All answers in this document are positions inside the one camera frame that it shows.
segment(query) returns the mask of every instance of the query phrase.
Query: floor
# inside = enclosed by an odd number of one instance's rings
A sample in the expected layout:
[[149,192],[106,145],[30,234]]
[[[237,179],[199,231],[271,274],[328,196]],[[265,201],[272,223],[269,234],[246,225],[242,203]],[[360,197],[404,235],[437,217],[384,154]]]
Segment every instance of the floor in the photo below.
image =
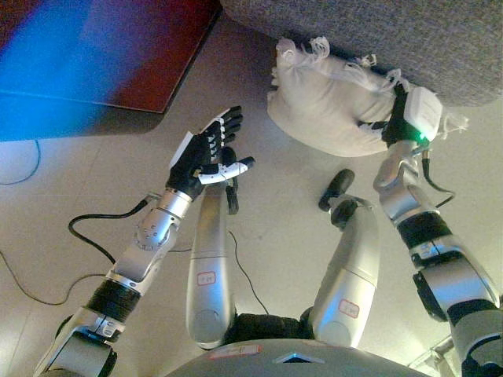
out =
[[[244,125],[234,143],[238,157],[255,167],[240,179],[240,213],[229,218],[240,261],[271,313],[298,317],[312,305],[340,234],[317,201],[334,173],[356,173],[351,193],[377,203],[372,181],[384,155],[343,159],[300,144],[266,114],[275,41],[223,16],[196,59],[163,122],[142,135],[41,140],[42,162],[25,183],[0,186],[0,249],[22,284],[46,301],[64,297],[71,281],[106,273],[108,261],[72,237],[68,221],[85,213],[122,213],[149,191],[161,192],[168,163],[187,130],[241,104]],[[500,100],[461,108],[472,120],[463,134],[434,143],[431,174],[457,191],[442,216],[460,235],[497,286],[503,287],[503,161]],[[0,174],[15,179],[29,170],[30,142],[0,145]],[[425,189],[433,200],[443,196]],[[183,223],[178,247],[190,247],[198,203]],[[360,348],[408,364],[448,334],[430,320],[411,276],[414,268],[398,233],[382,211],[380,282]],[[128,244],[141,214],[120,221],[89,221],[79,229],[115,256]],[[199,355],[185,332],[188,254],[169,254],[162,272],[127,321],[116,345],[113,376],[168,373]],[[261,313],[247,281],[233,265],[239,312]],[[63,306],[50,307],[22,295],[0,263],[0,375],[31,375],[59,323],[85,304],[100,278],[76,285]]]

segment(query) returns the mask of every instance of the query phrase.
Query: gray couch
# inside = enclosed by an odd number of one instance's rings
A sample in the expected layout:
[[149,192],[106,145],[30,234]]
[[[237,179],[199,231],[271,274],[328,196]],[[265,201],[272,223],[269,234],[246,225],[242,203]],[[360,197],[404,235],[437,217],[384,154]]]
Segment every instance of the gray couch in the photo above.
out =
[[501,95],[501,0],[221,0],[227,14],[274,38],[324,35],[341,57],[377,55],[446,106]]

